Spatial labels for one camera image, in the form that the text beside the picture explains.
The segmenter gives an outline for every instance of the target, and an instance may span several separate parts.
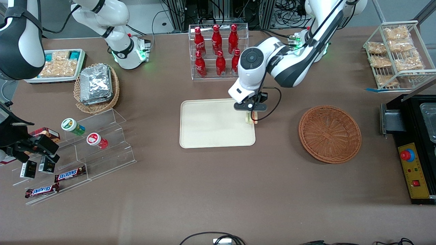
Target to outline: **brown tabletop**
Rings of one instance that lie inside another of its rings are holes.
[[[126,140],[138,162],[34,206],[25,206],[23,190],[11,186],[20,163],[0,167],[0,241],[179,244],[196,232],[224,231],[252,245],[369,245],[401,237],[434,244],[436,208],[410,205],[394,141],[379,133],[378,107],[398,94],[365,91],[375,81],[361,47],[373,30],[338,31],[301,85],[282,89],[276,112],[256,126],[253,146],[190,150],[179,145],[181,103],[229,98],[233,81],[192,81],[185,34],[156,36],[150,62],[131,71],[106,53],[102,38],[45,40],[45,49],[82,48],[87,65],[114,67],[121,83],[115,109],[127,119]],[[250,34],[251,44],[266,38]],[[276,85],[269,75],[266,85]],[[36,123],[29,130],[61,131],[64,118],[89,116],[76,108],[72,91],[72,83],[21,81],[14,113]],[[271,91],[267,103],[276,101]],[[323,164],[302,147],[298,122],[316,105],[340,107],[360,126],[362,147],[351,161]],[[211,244],[214,237],[186,244]]]

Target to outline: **yellow control panel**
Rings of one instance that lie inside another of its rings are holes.
[[[429,198],[429,190],[416,153],[415,143],[398,147],[398,152],[400,153],[410,197],[415,199]]]

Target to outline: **small black box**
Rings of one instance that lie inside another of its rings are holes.
[[[41,157],[41,163],[39,164],[39,172],[52,174],[55,172],[55,164],[46,156]]]
[[[37,163],[32,161],[27,161],[23,163],[20,178],[34,179],[36,174],[36,165]]]

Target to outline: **woven basket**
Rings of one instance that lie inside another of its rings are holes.
[[[316,159],[326,163],[344,163],[360,149],[359,126],[345,111],[321,105],[301,117],[298,134],[303,147]]]
[[[74,83],[74,92],[73,92],[74,98],[77,101],[79,101],[76,104],[77,108],[79,108],[81,111],[86,112],[86,113],[99,114],[100,112],[107,111],[115,106],[116,102],[118,101],[118,97],[119,97],[119,81],[118,81],[118,77],[116,76],[116,73],[112,67],[110,67],[110,71],[111,71],[112,92],[113,92],[112,100],[108,101],[108,102],[94,104],[94,105],[84,105],[83,103],[81,103],[80,102],[80,76],[79,76],[79,77],[77,77],[76,82]]]

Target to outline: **acrylic display stand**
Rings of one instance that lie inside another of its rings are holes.
[[[12,184],[21,189],[24,199],[27,189],[53,185],[55,174],[86,166],[86,174],[59,182],[59,192],[26,199],[26,205],[40,203],[135,163],[132,147],[126,142],[123,129],[119,125],[125,121],[114,109],[78,121],[80,125],[85,127],[85,133],[81,136],[75,136],[70,132],[65,132],[65,141],[58,144],[57,154],[60,156],[60,160],[55,165],[54,174],[37,171],[34,179],[23,179],[20,178],[21,166],[12,170]],[[107,148],[100,150],[96,146],[90,146],[86,142],[86,137],[90,133],[98,133],[102,138],[107,139],[109,143]],[[37,162],[39,166],[41,156],[33,154],[30,160]]]
[[[241,50],[241,53],[248,48],[248,24],[247,23],[235,23],[238,26],[238,48]],[[189,25],[189,55],[191,58],[191,76],[193,80],[204,80],[204,79],[236,79],[238,76],[232,75],[232,58],[233,54],[228,53],[228,36],[230,34],[230,26],[232,24],[221,24],[220,33],[222,37],[222,51],[224,53],[225,59],[225,77],[218,77],[216,73],[216,59],[217,56],[214,54],[212,49],[212,34],[214,33],[212,27],[214,24],[202,24],[202,25]],[[194,28],[200,27],[201,34],[204,37],[204,44],[206,46],[206,56],[203,57],[204,62],[206,63],[206,70],[208,74],[205,78],[201,78],[195,67],[195,52],[197,49],[195,48],[194,38],[195,31]]]

